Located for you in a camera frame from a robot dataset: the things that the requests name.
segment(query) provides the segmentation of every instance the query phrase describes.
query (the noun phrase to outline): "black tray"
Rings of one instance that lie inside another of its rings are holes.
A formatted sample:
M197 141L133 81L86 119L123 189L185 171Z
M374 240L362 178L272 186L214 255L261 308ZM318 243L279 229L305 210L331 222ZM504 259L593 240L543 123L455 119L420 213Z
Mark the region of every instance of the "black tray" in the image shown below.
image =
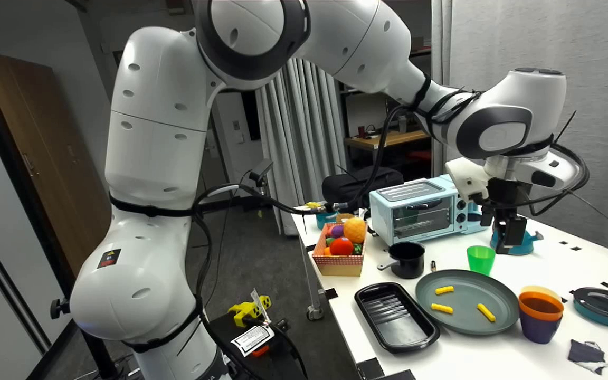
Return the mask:
M357 291L355 302L388 352L416 351L440 337L440 329L400 284L371 284Z

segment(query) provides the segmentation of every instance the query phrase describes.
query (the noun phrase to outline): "green plastic cup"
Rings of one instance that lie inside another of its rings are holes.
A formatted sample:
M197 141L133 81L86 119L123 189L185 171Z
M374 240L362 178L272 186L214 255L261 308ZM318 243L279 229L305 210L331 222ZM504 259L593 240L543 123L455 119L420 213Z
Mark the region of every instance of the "green plastic cup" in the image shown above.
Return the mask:
M484 245L473 245L468 247L466 250L468 253L468 266L473 272L478 272L489 275L492 271L492 265L494 265L494 258L497 257L497 253L492 248L485 247Z

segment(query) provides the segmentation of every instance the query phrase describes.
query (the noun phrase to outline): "table caster wheel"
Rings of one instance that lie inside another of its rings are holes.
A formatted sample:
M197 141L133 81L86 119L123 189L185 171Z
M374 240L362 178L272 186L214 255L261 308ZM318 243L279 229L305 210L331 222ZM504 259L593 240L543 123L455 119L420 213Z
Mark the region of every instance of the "table caster wheel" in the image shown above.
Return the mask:
M323 319L323 309L314 309L313 306L309 306L306 310L306 318L313 322L314 320Z

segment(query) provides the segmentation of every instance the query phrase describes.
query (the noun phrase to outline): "wicker basket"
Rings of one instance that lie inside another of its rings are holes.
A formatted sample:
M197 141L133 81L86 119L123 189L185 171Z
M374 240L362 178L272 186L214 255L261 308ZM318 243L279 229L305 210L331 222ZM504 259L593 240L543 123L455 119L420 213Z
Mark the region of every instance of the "wicker basket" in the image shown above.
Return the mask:
M360 277L360 272L363 270L363 259L365 257L365 244L361 255L350 256L326 256L324 255L327 244L325 236L330 233L334 226L343 223L326 223L323 231L320 234L316 248L313 249L313 261L316 262L318 270L324 276L355 276Z

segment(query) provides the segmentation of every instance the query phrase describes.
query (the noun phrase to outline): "light blue toaster oven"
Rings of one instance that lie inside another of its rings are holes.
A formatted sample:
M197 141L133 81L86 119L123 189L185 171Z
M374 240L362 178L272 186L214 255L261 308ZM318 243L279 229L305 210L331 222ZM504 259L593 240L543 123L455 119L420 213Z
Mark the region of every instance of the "light blue toaster oven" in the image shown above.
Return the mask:
M411 180L369 193L372 228L389 245L482 231L478 206L466 203L449 175Z

